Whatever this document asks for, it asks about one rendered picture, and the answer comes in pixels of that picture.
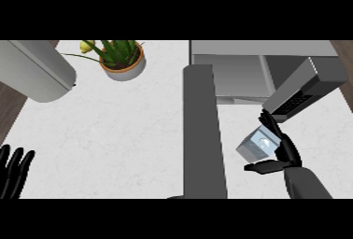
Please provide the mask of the pale grey rounded appliance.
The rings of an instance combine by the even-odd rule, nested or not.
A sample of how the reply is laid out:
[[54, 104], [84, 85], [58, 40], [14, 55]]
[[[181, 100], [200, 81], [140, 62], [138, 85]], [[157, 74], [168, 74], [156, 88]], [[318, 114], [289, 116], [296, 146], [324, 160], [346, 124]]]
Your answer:
[[61, 98], [75, 77], [48, 40], [0, 40], [0, 81], [35, 102]]

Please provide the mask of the grey microwave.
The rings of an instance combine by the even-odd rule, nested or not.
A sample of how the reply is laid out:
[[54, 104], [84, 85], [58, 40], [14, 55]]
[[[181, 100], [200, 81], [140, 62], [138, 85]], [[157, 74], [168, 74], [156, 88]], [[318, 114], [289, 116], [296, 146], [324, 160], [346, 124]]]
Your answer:
[[188, 59], [212, 68], [219, 105], [261, 105], [287, 121], [346, 82], [326, 40], [191, 40]]

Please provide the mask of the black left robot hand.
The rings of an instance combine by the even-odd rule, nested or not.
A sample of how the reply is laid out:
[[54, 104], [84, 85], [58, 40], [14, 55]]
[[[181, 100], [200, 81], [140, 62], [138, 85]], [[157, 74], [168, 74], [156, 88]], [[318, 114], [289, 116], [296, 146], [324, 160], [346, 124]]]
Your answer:
[[10, 153], [8, 145], [0, 147], [0, 199], [20, 197], [33, 154], [32, 150], [23, 153], [22, 148]]

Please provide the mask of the dark grey microwave door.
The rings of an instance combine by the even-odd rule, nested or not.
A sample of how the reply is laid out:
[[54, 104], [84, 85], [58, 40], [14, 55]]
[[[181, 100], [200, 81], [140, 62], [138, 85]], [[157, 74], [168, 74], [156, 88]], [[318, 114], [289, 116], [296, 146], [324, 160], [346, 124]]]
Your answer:
[[183, 196], [225, 199], [212, 66], [183, 69]]

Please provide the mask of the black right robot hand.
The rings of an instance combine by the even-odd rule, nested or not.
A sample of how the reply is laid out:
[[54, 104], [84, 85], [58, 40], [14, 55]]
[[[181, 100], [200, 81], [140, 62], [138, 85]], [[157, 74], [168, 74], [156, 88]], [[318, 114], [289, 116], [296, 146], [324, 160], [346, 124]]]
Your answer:
[[289, 136], [280, 131], [274, 118], [265, 109], [261, 110], [258, 120], [261, 125], [279, 138], [280, 145], [274, 150], [276, 159], [249, 163], [243, 166], [243, 170], [265, 175], [281, 171], [287, 167], [301, 167], [301, 155]]

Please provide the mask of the potted green plant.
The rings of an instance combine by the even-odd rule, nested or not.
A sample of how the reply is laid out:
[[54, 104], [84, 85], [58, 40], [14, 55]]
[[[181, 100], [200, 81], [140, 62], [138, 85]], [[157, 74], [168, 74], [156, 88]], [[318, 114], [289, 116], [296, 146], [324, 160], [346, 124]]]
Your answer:
[[66, 56], [79, 57], [98, 63], [107, 77], [115, 81], [129, 81], [143, 72], [146, 57], [141, 43], [135, 40], [101, 40], [103, 49], [92, 40], [79, 41], [81, 54]]

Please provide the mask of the pale blue milk carton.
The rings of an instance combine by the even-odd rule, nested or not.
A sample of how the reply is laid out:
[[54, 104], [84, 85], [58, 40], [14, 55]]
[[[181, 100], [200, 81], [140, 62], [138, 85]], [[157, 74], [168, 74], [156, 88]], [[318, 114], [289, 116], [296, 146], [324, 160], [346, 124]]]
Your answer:
[[236, 148], [240, 157], [249, 162], [265, 159], [280, 146], [280, 139], [261, 125], [243, 138]]

